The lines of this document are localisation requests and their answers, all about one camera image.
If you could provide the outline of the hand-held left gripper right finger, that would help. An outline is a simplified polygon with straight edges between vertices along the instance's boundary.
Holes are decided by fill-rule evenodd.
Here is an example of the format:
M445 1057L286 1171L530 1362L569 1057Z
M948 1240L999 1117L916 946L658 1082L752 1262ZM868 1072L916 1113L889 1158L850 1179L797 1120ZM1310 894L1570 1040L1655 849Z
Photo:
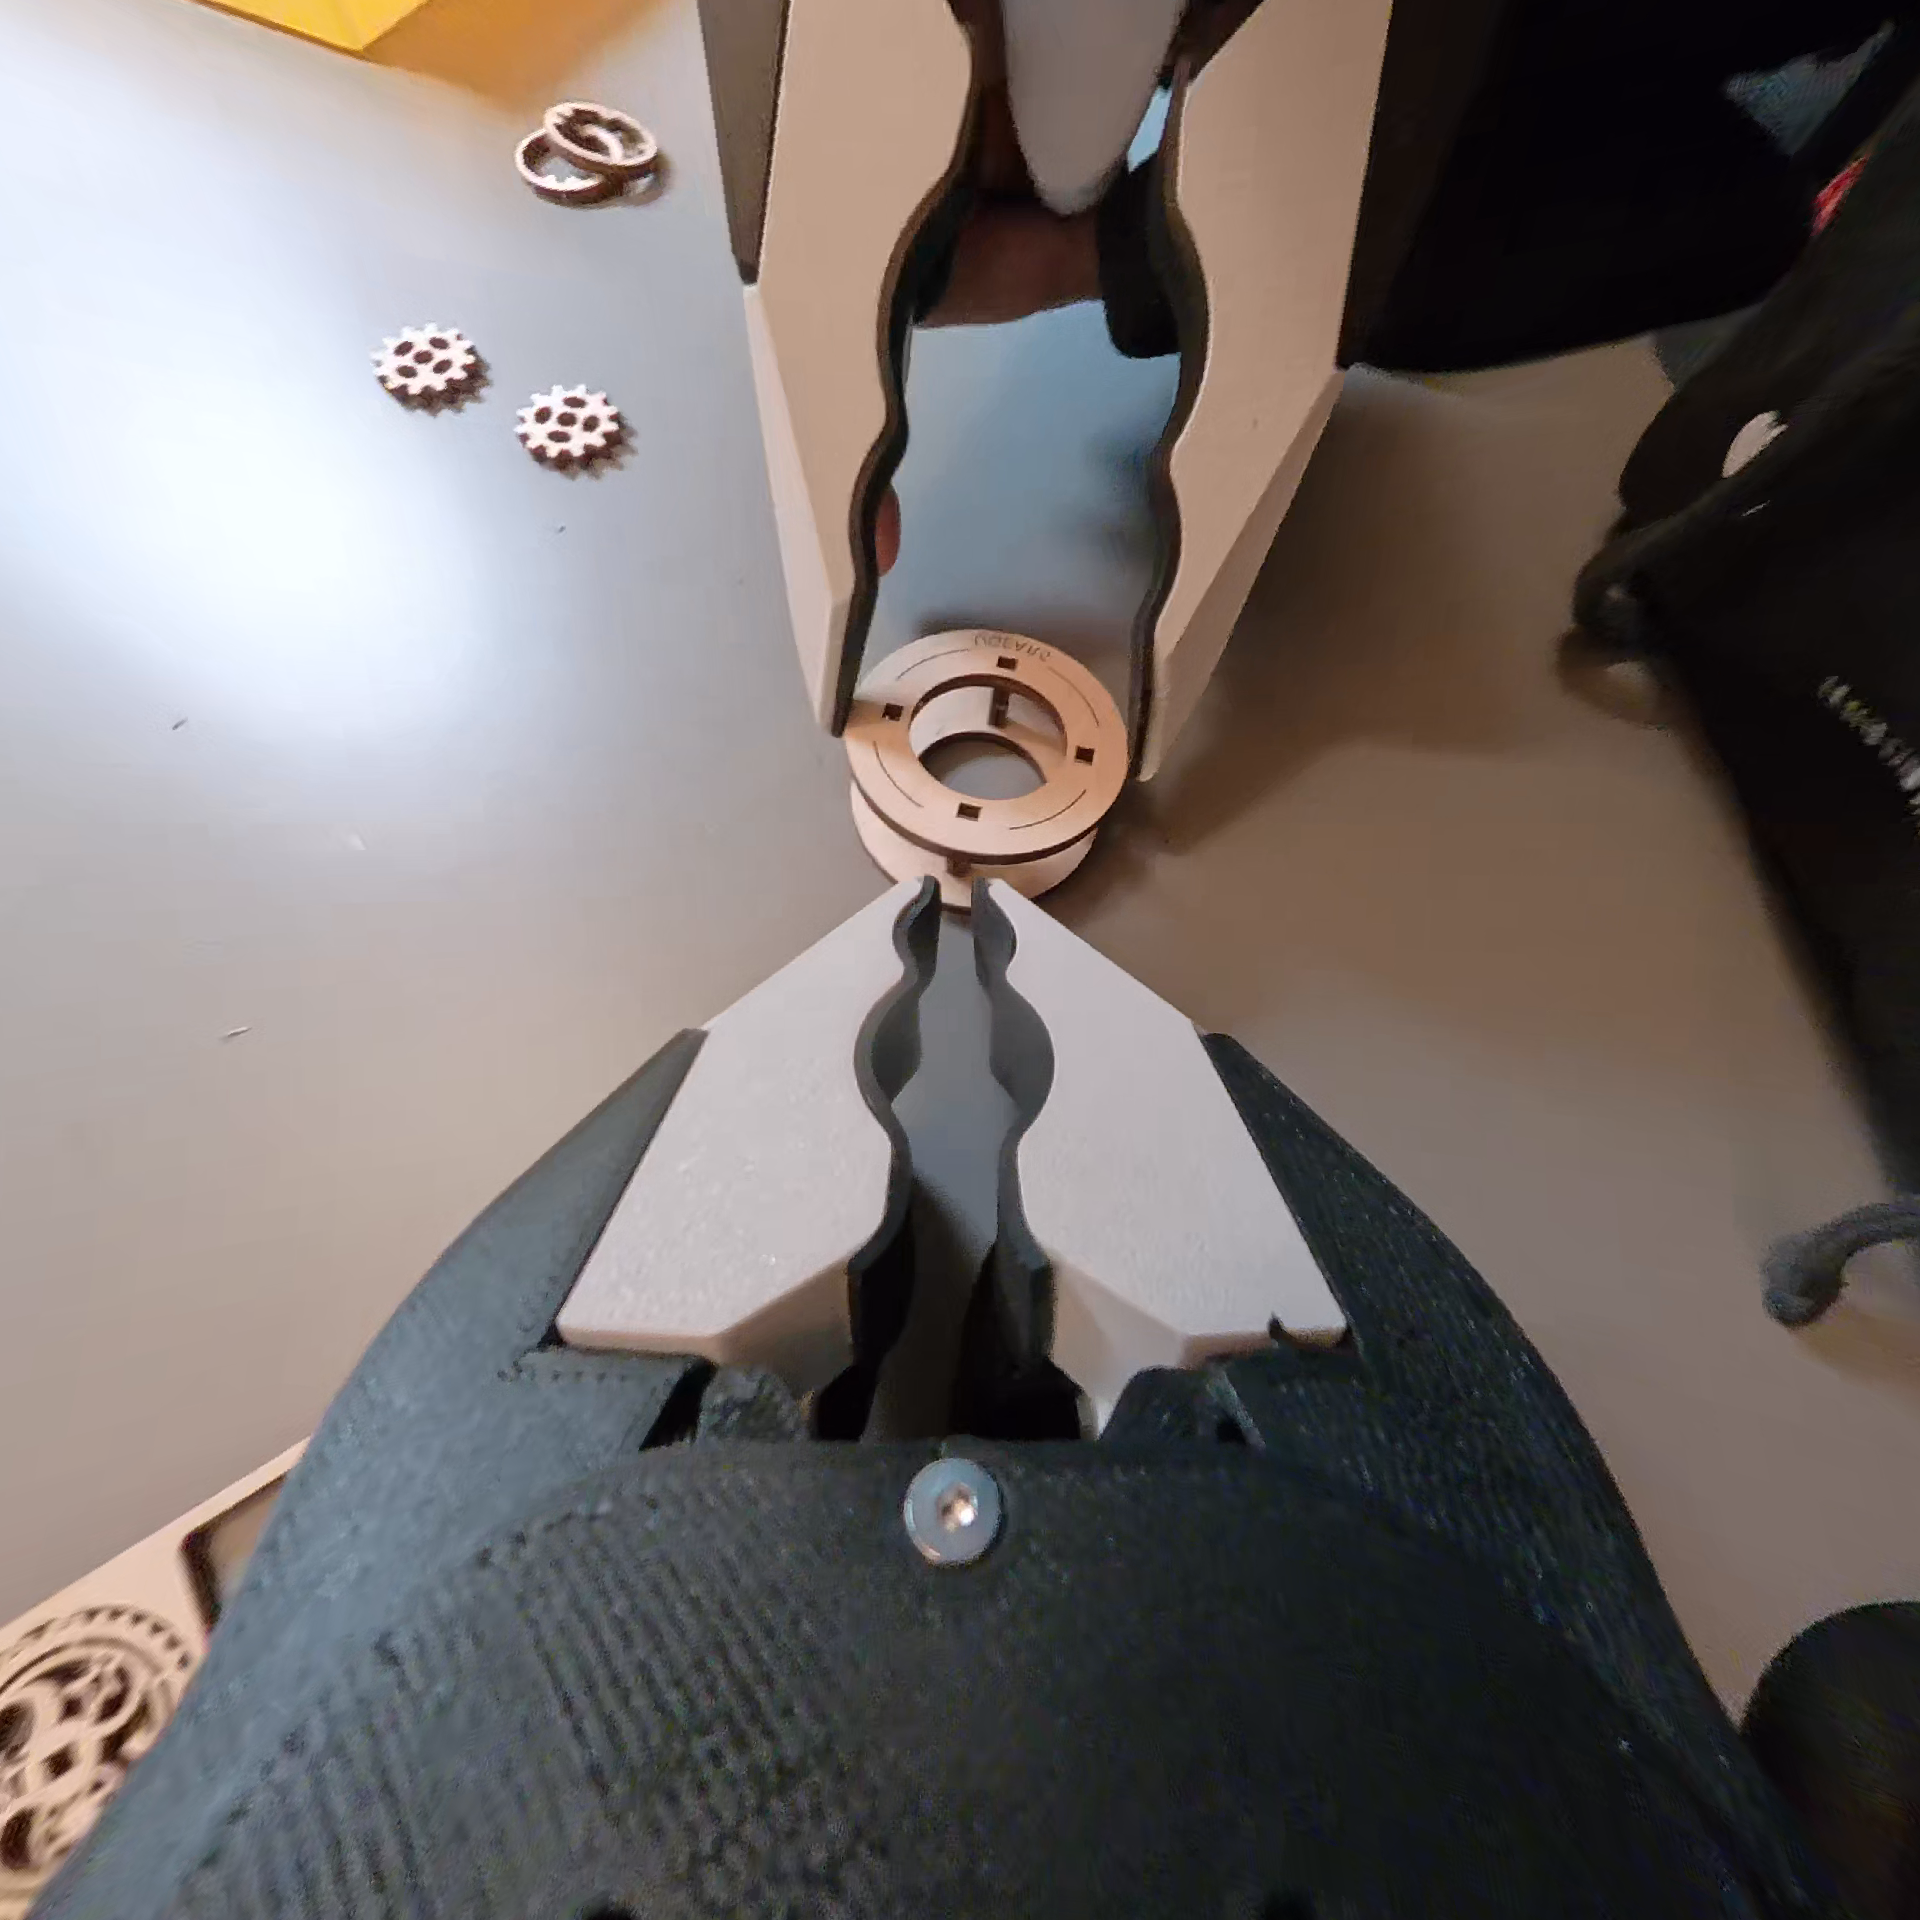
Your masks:
M1329 1351L1348 1317L1210 1040L1003 880L974 888L1011 1102L969 1321L969 1428L1100 1432L1130 1385Z

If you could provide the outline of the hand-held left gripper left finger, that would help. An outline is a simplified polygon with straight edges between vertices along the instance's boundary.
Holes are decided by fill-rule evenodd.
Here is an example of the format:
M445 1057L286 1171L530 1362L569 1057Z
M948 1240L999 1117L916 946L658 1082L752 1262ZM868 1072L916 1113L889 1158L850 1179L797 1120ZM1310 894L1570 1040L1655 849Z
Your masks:
M823 1388L893 1310L868 1273L905 1225L896 1113L937 963L931 878L891 892L710 1021L556 1331Z

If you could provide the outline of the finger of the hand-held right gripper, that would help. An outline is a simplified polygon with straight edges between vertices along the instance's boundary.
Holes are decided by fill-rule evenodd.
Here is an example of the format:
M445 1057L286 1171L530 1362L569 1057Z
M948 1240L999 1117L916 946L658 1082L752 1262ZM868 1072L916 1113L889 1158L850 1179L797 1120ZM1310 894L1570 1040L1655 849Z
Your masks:
M1180 380L1151 467L1138 781L1158 777L1210 683L1344 383L1389 22L1389 3L1253 5L1172 70L1151 236Z
M831 735L876 608L909 335L956 228L975 106L974 34L949 5L782 7L744 305L791 633Z

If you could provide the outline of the wooden spool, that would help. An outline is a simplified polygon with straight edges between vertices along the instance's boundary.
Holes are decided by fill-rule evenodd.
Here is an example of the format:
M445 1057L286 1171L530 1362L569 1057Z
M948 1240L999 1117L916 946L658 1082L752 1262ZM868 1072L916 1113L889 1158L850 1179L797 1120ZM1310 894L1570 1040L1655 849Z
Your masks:
M860 842L964 915L978 880L1035 901L1065 882L1130 773L1113 694L1070 654L990 628L881 660L843 732Z

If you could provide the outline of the person's right forearm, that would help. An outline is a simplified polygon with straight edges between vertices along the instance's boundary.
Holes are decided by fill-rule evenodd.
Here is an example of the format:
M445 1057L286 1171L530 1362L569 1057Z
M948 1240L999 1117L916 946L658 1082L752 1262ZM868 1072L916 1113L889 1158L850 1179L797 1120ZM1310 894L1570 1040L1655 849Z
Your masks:
M1748 305L1806 191L1725 93L1808 5L1395 3L1337 355L1461 372Z

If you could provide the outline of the person's left forearm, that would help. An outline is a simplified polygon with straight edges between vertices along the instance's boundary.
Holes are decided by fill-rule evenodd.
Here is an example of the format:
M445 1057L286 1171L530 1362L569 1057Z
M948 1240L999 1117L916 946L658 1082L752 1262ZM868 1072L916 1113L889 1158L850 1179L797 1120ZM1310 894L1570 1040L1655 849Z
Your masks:
M1859 1915L1918 1914L1918 1605L1816 1621L1764 1670L1740 1735Z

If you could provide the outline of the person's right hand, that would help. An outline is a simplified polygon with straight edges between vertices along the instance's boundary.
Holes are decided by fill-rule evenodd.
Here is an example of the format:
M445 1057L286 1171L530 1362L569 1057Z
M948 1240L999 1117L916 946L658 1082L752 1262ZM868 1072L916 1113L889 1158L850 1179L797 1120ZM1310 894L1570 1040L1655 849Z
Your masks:
M1035 200L990 197L960 228L922 323L1018 323L1084 302L1100 302L1095 211L1059 215Z

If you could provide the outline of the wooden gear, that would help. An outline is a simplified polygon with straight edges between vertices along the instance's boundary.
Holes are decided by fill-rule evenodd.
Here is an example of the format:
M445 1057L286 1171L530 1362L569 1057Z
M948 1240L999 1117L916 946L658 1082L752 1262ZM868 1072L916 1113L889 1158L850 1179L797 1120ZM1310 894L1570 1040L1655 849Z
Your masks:
M540 467L581 475L624 456L631 423L614 399L588 382L557 382L516 409L514 438Z
M491 369L466 332L449 323L405 326L371 353L377 385L407 411L464 409L491 382Z

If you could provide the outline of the yellow plastic bin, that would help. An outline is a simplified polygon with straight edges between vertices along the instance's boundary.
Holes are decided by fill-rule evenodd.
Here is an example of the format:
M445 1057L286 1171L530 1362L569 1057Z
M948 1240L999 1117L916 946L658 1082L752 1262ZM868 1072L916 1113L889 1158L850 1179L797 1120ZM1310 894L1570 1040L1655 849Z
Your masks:
M497 99L583 73L670 5L656 3L206 3L346 58Z

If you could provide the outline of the person's black hoodie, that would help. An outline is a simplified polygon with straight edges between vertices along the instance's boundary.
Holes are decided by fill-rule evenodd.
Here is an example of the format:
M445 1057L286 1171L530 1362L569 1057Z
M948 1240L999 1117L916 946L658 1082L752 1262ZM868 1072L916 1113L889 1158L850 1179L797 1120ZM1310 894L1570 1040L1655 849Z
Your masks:
M1633 331L1745 309L1621 473L1576 625L1673 685L1847 1046L1893 1197L1765 1253L1822 1317L1916 1249L1916 5L1628 5L1577 261Z

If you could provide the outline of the laser-cut wooden sheet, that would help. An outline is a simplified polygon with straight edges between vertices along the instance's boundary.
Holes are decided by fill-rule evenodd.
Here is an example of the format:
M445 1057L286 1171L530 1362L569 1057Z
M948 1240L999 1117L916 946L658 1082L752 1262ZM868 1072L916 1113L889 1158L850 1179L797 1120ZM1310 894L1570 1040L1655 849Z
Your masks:
M3 1914L30 1914L202 1667L295 1442L3 1633Z

